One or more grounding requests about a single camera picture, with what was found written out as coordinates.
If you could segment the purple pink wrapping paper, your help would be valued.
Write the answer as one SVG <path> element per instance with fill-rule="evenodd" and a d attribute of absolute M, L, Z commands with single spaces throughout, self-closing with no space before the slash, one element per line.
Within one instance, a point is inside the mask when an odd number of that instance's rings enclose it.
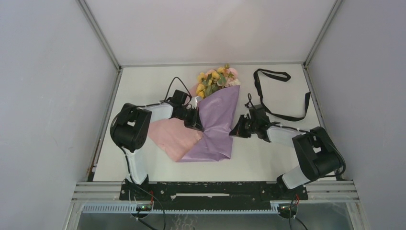
<path fill-rule="evenodd" d="M 197 96 L 197 84 L 192 88 L 192 96 Z M 148 137 L 175 162 L 230 159 L 233 139 L 229 132 L 239 90 L 240 85 L 224 87 L 199 102 L 203 132 L 186 128 L 182 120 L 172 118 L 151 123 Z"/>

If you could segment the yellow fake flower stem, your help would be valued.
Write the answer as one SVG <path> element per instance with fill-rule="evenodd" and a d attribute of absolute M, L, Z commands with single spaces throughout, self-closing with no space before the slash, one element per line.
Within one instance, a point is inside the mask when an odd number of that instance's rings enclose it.
<path fill-rule="evenodd" d="M 203 99 L 210 96 L 214 92 L 223 89 L 225 86 L 224 67 L 220 67 L 208 76 L 204 72 L 198 75 L 198 84 L 196 94 Z"/>

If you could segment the white fake flower stem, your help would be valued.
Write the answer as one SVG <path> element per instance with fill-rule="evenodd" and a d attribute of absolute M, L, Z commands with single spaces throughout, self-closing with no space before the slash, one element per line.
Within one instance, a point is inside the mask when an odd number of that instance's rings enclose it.
<path fill-rule="evenodd" d="M 238 86 L 240 85 L 241 82 L 239 79 L 233 79 L 233 78 L 228 78 L 225 84 L 225 87 L 232 87 L 232 86 Z"/>

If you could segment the black ribbon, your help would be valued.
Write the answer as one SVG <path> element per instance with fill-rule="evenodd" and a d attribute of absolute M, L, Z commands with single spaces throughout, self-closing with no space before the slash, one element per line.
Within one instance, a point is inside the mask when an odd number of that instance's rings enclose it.
<path fill-rule="evenodd" d="M 253 73 L 260 105 L 270 115 L 290 122 L 306 118 L 310 105 L 309 89 L 301 89 L 286 71 L 259 68 Z"/>

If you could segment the pink bud fake flower stem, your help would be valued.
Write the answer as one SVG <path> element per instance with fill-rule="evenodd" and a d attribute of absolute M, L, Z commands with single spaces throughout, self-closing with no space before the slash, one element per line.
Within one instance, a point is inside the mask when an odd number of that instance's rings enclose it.
<path fill-rule="evenodd" d="M 238 77 L 238 72 L 236 69 L 230 67 L 229 64 L 224 65 L 225 71 L 224 71 L 224 76 L 228 79 L 237 79 Z"/>

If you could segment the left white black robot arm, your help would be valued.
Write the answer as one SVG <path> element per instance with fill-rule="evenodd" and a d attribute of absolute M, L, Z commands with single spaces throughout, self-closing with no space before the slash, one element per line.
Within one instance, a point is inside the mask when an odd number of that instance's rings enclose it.
<path fill-rule="evenodd" d="M 192 96 L 190 91 L 175 90 L 169 97 L 157 103 L 134 105 L 125 103 L 121 111 L 115 116 L 110 127 L 110 136 L 114 144 L 123 152 L 127 164 L 126 179 L 133 183 L 131 194 L 139 200 L 148 197 L 150 188 L 144 182 L 148 179 L 142 154 L 150 123 L 177 118 L 184 126 L 197 131 L 204 131 L 200 117 L 198 103 L 200 96 Z"/>

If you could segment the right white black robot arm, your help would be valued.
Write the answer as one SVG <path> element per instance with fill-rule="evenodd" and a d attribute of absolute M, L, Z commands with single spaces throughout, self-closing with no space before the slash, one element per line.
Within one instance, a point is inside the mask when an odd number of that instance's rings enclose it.
<path fill-rule="evenodd" d="M 298 166 L 277 178 L 277 195 L 290 199 L 296 188 L 320 178 L 331 177 L 332 172 L 345 169 L 345 161 L 328 133 L 320 126 L 303 130 L 272 122 L 261 105 L 241 115 L 230 136 L 250 138 L 257 135 L 269 143 L 278 143 L 294 149 Z"/>

